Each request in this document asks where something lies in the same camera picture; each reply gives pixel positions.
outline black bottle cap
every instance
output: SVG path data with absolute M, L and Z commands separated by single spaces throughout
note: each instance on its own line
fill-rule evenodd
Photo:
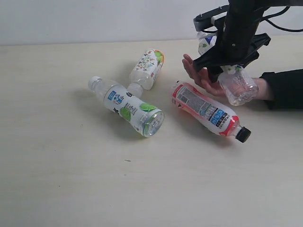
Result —
M 251 135 L 251 131 L 248 130 L 247 128 L 243 127 L 237 134 L 236 139 L 242 143 L 245 143 L 246 140 L 249 138 Z

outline sleeve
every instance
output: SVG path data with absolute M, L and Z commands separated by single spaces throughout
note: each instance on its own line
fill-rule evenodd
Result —
M 266 72 L 260 78 L 274 95 L 274 101 L 265 101 L 269 109 L 303 109 L 303 70 Z

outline lying bottle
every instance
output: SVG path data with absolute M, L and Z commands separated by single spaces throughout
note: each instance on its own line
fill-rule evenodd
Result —
M 164 64 L 164 54 L 155 49 L 148 49 L 137 62 L 129 76 L 131 84 L 127 90 L 140 98 L 143 90 L 150 90 Z
M 164 113 L 157 107 L 133 96 L 117 82 L 93 77 L 88 86 L 107 109 L 130 122 L 141 135 L 150 137 L 161 127 Z
M 215 45 L 215 34 L 199 32 L 197 37 L 199 39 L 198 52 L 200 55 L 203 55 Z M 258 86 L 242 66 L 222 66 L 221 68 L 223 73 L 219 75 L 218 82 L 231 105 L 243 105 L 258 94 Z
M 240 126 L 239 118 L 231 108 L 203 95 L 188 83 L 178 81 L 175 84 L 172 102 L 217 135 L 235 136 L 244 143 L 251 134 L 250 130 Z

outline hand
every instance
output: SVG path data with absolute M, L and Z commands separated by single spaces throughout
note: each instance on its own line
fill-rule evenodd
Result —
M 218 82 L 212 83 L 208 77 L 207 69 L 202 69 L 198 73 L 195 71 L 193 66 L 193 60 L 188 54 L 183 55 L 184 59 L 182 60 L 184 69 L 188 73 L 189 77 L 195 81 L 195 84 L 202 87 L 209 94 L 213 96 L 226 97 L 223 89 L 220 87 Z

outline tabletop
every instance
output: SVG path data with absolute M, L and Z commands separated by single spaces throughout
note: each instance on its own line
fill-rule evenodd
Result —
M 272 37 L 249 74 L 302 68 L 302 38 Z M 145 139 L 87 83 L 127 86 L 148 48 L 165 63 L 141 99 L 165 120 Z M 302 112 L 252 101 L 232 107 L 252 131 L 246 143 L 210 133 L 170 98 L 177 80 L 194 84 L 181 60 L 197 58 L 197 48 L 197 40 L 0 47 L 1 226 L 301 227 Z

